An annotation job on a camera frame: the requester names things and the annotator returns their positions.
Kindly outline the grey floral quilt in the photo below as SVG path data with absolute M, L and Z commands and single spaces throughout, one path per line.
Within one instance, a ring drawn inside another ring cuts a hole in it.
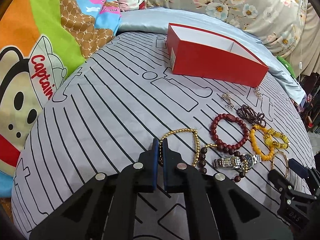
M 256 36 L 295 74 L 319 73 L 319 16 L 310 0 L 146 0 L 206 14 Z

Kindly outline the thin gold bangle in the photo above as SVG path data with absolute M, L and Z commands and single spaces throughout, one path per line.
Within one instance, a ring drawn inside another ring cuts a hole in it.
M 270 169 L 274 170 L 274 158 L 276 157 L 276 155 L 281 155 L 283 157 L 283 159 L 285 160 L 286 172 L 285 172 L 284 177 L 287 178 L 289 175 L 290 167 L 289 167 L 289 159 L 284 152 L 278 151 L 273 155 L 273 157 L 271 158 L 271 161 L 270 161 L 271 162 Z

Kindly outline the cartoon monkey captain blanket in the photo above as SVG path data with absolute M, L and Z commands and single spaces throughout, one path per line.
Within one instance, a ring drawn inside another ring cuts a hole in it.
M 84 62 L 61 25 L 60 0 L 12 0 L 1 18 L 1 197 L 37 117 Z

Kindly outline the grey lined bed sheet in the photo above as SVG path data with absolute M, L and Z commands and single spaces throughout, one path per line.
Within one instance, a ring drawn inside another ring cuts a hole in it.
M 262 99 L 244 85 L 174 75 L 164 35 L 120 34 L 65 81 L 35 121 L 12 186 L 16 228 L 28 237 L 85 182 L 99 172 L 121 172 L 165 134 L 169 147 L 191 163 L 189 129 L 201 144 L 211 143 L 211 122 L 229 112 L 225 93 L 236 107 L 264 113 L 267 125 L 289 139 L 285 156 L 312 167 L 310 140 L 285 90 L 266 74 L 259 92 Z

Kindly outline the silver wrist watch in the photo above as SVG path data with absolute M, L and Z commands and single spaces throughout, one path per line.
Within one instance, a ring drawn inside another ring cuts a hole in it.
M 232 168 L 237 171 L 249 171 L 255 164 L 262 161 L 261 157 L 257 154 L 250 153 L 242 154 L 240 156 L 232 156 L 227 158 L 219 158 L 213 161 L 215 168 Z

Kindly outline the red cardboard box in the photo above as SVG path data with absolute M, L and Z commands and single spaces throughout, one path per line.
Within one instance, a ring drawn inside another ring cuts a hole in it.
M 167 49 L 172 73 L 258 87 L 269 67 L 233 38 L 169 23 Z

